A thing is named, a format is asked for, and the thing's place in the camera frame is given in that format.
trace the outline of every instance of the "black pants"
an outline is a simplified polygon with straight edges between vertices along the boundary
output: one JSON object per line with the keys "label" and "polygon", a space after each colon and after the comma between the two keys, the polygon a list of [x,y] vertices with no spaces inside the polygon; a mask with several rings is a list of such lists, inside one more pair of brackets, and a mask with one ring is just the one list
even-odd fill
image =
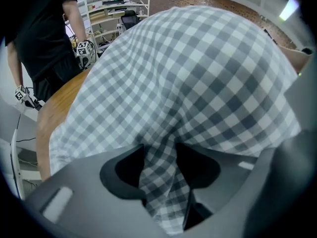
{"label": "black pants", "polygon": [[34,96],[46,102],[58,89],[80,72],[75,55],[67,54],[33,82]]}

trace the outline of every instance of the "forearm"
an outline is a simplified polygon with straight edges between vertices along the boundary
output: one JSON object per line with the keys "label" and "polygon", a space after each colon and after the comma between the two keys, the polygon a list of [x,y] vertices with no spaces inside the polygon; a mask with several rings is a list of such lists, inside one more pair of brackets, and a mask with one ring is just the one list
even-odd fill
{"label": "forearm", "polygon": [[78,42],[83,42],[87,39],[84,21],[80,12],[77,9],[72,10],[72,12],[68,16],[68,20],[70,23],[71,28],[73,29]]}
{"label": "forearm", "polygon": [[23,85],[22,64],[17,56],[17,52],[8,53],[8,64],[16,86]]}

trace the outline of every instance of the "checkered cloth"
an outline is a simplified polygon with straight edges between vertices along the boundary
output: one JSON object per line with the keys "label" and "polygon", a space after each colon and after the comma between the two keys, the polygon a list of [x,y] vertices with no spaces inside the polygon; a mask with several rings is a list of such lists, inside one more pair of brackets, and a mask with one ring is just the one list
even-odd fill
{"label": "checkered cloth", "polygon": [[50,140],[51,172],[133,143],[145,145],[140,188],[170,235],[182,232],[189,187],[174,142],[259,156],[299,125],[283,93],[296,73],[250,21],[173,8],[121,35],[95,64]]}

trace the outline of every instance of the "person in black shirt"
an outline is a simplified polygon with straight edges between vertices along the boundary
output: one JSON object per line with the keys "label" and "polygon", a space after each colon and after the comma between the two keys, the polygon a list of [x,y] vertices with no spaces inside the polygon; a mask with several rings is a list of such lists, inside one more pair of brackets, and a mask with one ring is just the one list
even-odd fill
{"label": "person in black shirt", "polygon": [[18,0],[19,15],[8,20],[13,28],[5,33],[8,64],[14,82],[23,85],[24,64],[33,81],[34,96],[47,101],[67,81],[81,72],[66,34],[63,14],[78,42],[86,40],[77,0]]}

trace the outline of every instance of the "brick wall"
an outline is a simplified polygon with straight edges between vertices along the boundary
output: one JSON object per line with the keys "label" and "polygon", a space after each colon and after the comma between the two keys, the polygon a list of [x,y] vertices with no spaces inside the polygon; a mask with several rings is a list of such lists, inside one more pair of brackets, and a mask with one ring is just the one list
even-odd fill
{"label": "brick wall", "polygon": [[184,7],[188,5],[208,5],[229,10],[250,20],[259,27],[265,27],[279,45],[289,49],[296,48],[295,44],[291,42],[287,35],[285,35],[271,21],[261,19],[256,11],[231,0],[151,0],[150,5],[150,15],[163,10],[168,10],[174,6]]}

